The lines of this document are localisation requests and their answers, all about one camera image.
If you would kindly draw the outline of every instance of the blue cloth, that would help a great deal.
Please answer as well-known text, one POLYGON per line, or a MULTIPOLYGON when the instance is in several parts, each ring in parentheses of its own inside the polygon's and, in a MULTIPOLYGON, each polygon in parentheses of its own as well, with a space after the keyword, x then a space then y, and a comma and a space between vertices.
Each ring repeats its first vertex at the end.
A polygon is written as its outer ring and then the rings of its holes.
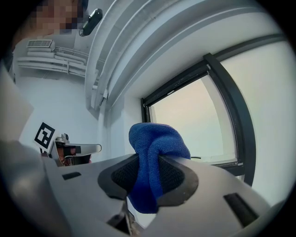
POLYGON ((156 213, 156 200, 163 192, 160 184, 158 155, 190 159, 190 153, 180 134, 168 125, 141 123, 129 131, 129 142, 139 154, 136 183, 129 194, 134 208, 141 213, 156 213))

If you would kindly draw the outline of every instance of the vent grille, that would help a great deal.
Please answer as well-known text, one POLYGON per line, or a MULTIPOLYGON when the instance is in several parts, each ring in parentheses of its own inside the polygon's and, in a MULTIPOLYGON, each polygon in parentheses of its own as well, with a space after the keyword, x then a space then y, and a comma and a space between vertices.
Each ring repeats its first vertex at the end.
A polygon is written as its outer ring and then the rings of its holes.
POLYGON ((51 39, 37 39, 37 40, 29 40, 27 44, 27 48, 49 48, 51 45, 51 39))

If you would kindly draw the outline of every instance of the black and white square marker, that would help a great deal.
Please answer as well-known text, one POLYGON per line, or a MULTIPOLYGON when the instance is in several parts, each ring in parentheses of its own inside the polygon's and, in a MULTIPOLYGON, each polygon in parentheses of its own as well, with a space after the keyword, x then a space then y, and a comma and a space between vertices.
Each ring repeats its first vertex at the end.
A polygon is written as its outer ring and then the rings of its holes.
POLYGON ((50 148, 49 145, 51 144, 51 139, 53 138, 54 133, 54 128, 42 122, 34 141, 40 145, 39 147, 41 149, 48 150, 50 148))

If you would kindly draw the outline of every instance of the black window frame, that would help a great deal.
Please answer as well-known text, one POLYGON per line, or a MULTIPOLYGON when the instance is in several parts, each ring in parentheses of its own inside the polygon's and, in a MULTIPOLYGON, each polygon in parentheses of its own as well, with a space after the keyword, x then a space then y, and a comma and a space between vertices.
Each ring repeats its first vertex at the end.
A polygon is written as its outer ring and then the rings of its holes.
POLYGON ((283 34, 258 37, 224 49, 214 55, 208 53, 190 68, 184 70, 170 81, 156 89, 146 98, 141 99, 142 121, 150 121, 149 107, 190 83, 209 75, 217 86, 232 123, 236 162, 216 164, 235 176, 244 175, 244 182, 252 186, 256 166, 256 140, 254 127, 247 104, 228 71, 220 63, 240 53, 267 44, 286 40, 283 34))

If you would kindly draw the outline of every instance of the folded blue fabric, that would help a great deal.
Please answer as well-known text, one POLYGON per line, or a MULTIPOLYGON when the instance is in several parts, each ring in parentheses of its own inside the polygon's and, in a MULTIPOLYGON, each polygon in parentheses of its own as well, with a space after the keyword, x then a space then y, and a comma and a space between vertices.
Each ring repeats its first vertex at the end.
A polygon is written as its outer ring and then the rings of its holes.
POLYGON ((139 154, 138 177, 129 199, 138 212, 156 213, 156 200, 163 194, 158 155, 190 159, 189 150, 176 130, 155 123, 133 125, 129 131, 129 142, 139 154))

